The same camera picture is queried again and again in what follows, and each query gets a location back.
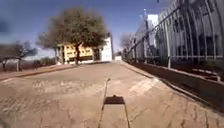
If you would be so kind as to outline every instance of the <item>yellow building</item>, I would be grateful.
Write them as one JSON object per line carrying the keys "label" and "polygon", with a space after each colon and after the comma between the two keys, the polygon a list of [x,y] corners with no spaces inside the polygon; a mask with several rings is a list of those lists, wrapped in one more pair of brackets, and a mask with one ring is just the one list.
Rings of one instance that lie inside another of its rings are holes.
{"label": "yellow building", "polygon": [[[93,50],[89,47],[79,46],[80,51],[80,61],[88,61],[93,59]],[[77,52],[75,47],[71,44],[59,45],[58,46],[58,55],[60,63],[72,63],[75,61]]]}

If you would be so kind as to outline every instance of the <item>paved road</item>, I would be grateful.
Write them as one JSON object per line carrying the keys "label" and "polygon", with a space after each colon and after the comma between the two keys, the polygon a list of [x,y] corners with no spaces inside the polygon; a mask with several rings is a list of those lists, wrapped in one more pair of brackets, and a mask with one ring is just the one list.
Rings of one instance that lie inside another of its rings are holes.
{"label": "paved road", "polygon": [[[126,105],[105,105],[102,112],[108,78],[111,80],[106,96],[120,96]],[[0,82],[0,128],[99,126],[224,128],[224,117],[157,78],[140,75],[118,63],[86,65]]]}

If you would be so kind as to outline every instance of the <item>blue sky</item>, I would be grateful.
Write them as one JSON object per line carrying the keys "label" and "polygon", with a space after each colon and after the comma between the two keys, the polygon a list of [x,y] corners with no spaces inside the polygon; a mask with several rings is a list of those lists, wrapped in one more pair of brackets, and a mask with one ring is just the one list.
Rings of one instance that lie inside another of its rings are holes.
{"label": "blue sky", "polygon": [[[82,6],[98,11],[113,34],[114,49],[119,50],[122,33],[134,33],[140,24],[143,9],[158,14],[168,0],[0,0],[0,18],[10,25],[10,33],[0,36],[0,42],[30,41],[34,47],[38,34],[44,32],[52,16],[63,9]],[[52,51],[39,49],[37,57],[53,56]]]}

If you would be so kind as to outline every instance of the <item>low wall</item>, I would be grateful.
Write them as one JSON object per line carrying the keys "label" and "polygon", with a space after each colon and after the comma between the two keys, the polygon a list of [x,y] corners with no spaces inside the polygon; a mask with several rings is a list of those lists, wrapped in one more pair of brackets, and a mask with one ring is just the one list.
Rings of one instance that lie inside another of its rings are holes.
{"label": "low wall", "polygon": [[185,86],[186,88],[194,90],[198,94],[204,95],[209,99],[215,100],[215,102],[221,102],[221,105],[224,108],[223,83],[206,80],[200,76],[151,64],[131,63],[131,65],[140,68],[144,71],[147,71],[152,75],[172,81],[181,86]]}

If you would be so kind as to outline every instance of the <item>railing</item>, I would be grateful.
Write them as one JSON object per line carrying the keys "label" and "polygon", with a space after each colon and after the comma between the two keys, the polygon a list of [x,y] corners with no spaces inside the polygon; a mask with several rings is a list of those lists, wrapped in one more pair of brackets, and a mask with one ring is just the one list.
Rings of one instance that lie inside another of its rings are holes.
{"label": "railing", "polygon": [[181,64],[215,66],[224,56],[223,6],[223,0],[178,0],[153,27],[146,16],[124,58],[168,68]]}

